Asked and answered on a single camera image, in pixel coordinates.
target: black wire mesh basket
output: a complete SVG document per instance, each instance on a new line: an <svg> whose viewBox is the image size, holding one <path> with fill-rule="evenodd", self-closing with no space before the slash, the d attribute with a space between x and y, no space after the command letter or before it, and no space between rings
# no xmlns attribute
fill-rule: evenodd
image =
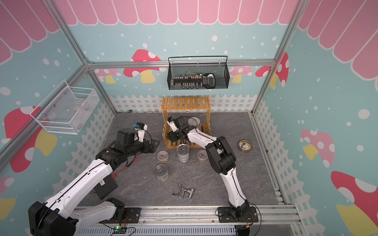
<svg viewBox="0 0 378 236"><path fill-rule="evenodd" d="M227 56L169 57L168 62L170 90L228 88Z"/></svg>

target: white wire mesh basket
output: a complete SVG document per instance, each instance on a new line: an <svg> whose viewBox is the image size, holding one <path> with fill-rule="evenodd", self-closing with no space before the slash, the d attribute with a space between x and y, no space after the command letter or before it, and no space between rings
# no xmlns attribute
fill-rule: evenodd
<svg viewBox="0 0 378 236"><path fill-rule="evenodd" d="M61 88L44 108L50 95ZM78 134L99 103L92 88L70 87L64 80L30 113L50 133Z"/></svg>

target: gray marble surface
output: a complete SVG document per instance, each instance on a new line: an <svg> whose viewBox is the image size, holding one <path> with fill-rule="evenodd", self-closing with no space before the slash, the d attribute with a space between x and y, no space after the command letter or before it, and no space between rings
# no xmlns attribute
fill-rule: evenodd
<svg viewBox="0 0 378 236"><path fill-rule="evenodd" d="M178 117L179 113L170 113ZM206 121L206 113L184 113L183 116L197 116L201 123ZM168 149L169 179L159 182L154 175L154 167L159 164L157 153L166 150L163 141L163 115L161 113L126 113L118 114L110 133L105 140L105 146L116 139L118 130L132 128L136 122L148 125L148 132L155 140L160 140L157 151L153 154L141 154L137 161L126 170L120 172L114 180L118 188L106 198L115 197L131 205L227 205L228 194L223 181L210 166L210 163L200 163L197 153L201 148L189 151L189 162L180 163L176 149ZM277 204L277 198L271 184L266 165L263 160L257 138L247 113L211 113L210 127L212 136L224 136L236 156L236 170L240 186L247 199L254 204ZM242 153L237 148L240 139L250 140L253 149L249 153ZM173 196L179 192L178 185L195 188L192 199ZM102 201L92 190L79 206L93 206Z"/></svg>

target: white picket fence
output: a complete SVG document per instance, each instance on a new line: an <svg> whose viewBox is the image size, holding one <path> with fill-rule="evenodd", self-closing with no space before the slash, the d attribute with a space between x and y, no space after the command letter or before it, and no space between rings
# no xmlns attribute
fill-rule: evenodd
<svg viewBox="0 0 378 236"><path fill-rule="evenodd" d="M310 207L308 202L310 195L303 191L304 183L297 178L298 170L293 168L293 160L288 158L289 150L284 149L284 142L280 140L277 126L273 125L274 119L270 118L265 101L258 106L255 117L269 151L269 157L279 175L279 181L284 186L283 191L289 198L289 203L296 205L308 236L323 236L325 227L316 220L315 216L318 211Z"/></svg>
<svg viewBox="0 0 378 236"><path fill-rule="evenodd" d="M101 108L97 108L98 114L94 115L94 120L91 120L91 126L86 128L86 135L81 135L83 141L77 143L77 151L71 152L72 160L66 162L67 169L65 172L59 172L59 183L53 184L55 195L62 190L68 183L73 181L80 173L85 170L89 164L95 159L95 155L100 151L101 145L106 138L110 124L114 115L110 108L101 103Z"/></svg>
<svg viewBox="0 0 378 236"><path fill-rule="evenodd" d="M114 107L118 112L125 112L128 110L133 110L133 112L155 112L155 110L159 110L161 112L161 103L163 100L163 97L166 97L163 95L162 97L159 97L155 95L155 97L147 96L143 97L140 95L139 97L135 97L134 95L132 97L128 97L125 95L125 97L117 96L116 98L110 96L110 100L114 104ZM239 95L238 97L235 97L234 95L231 95L230 97L227 97L224 95L223 97L220 97L219 95L216 95L215 97L210 96L211 99L211 111L217 112L217 111L250 111L253 109L254 104L257 100L257 94L255 94L253 97L250 97L249 95L242 97Z"/></svg>

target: wooden shelf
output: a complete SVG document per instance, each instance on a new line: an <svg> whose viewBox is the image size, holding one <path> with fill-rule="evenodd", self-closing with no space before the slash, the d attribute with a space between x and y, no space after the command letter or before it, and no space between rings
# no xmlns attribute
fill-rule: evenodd
<svg viewBox="0 0 378 236"><path fill-rule="evenodd" d="M200 148L201 146L190 143L186 140L178 140L175 143L171 143L167 139L167 133L172 129L167 124L168 119L168 112L169 111L190 111L190 110L206 110L206 123L202 123L200 125L200 130L208 135L210 135L210 111L211 111L211 103L209 97L175 97L175 98L163 98L161 110L163 112L164 118L164 128L163 128L163 139L166 144L167 149L177 148L178 145L181 143L185 143L189 146L189 148Z"/></svg>

